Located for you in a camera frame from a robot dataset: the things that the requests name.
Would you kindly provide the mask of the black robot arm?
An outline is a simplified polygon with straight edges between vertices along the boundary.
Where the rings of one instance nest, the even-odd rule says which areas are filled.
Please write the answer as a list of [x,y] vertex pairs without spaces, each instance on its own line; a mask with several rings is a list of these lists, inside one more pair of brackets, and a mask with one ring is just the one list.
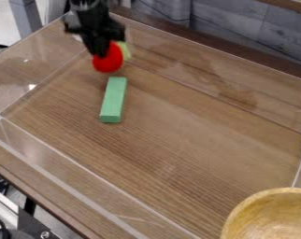
[[125,28],[111,18],[107,0],[68,0],[65,32],[79,35],[92,55],[103,58],[112,41],[125,41]]

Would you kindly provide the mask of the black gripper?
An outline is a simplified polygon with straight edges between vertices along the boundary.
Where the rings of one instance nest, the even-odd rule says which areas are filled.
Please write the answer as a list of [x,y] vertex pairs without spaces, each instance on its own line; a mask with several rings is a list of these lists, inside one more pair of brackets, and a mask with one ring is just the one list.
[[107,55],[111,40],[125,40],[125,27],[107,12],[71,11],[64,16],[64,25],[67,32],[81,35],[88,52],[100,58]]

